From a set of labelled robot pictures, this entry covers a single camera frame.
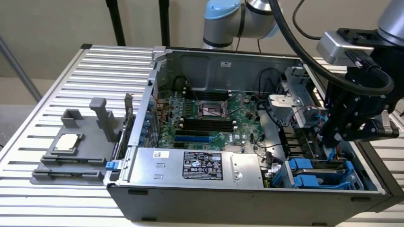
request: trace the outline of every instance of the power supply label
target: power supply label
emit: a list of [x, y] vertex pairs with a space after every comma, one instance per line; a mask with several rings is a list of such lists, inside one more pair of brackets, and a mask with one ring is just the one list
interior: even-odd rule
[[220, 153], [184, 152], [183, 177], [194, 180], [223, 180]]

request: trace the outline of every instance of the white sticker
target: white sticker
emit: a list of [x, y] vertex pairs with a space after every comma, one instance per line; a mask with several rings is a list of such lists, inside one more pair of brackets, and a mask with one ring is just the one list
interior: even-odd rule
[[220, 62], [220, 67], [227, 67], [227, 68], [230, 68], [230, 67], [232, 67], [232, 63], [228, 62], [228, 61], [223, 61], [223, 62]]
[[170, 151], [168, 150], [155, 150], [154, 151], [154, 158], [168, 158]]

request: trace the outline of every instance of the black pole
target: black pole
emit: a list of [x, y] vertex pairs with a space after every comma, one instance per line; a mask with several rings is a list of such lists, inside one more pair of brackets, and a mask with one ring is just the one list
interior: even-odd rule
[[170, 46], [170, 0], [159, 0], [162, 44]]
[[114, 26], [116, 44], [119, 46], [126, 46], [127, 43], [126, 43], [124, 30], [122, 28], [122, 22], [120, 22], [118, 0], [106, 0], [106, 2], [107, 2], [108, 9], [110, 9], [110, 15], [111, 15], [111, 21], [112, 21], [112, 26]]

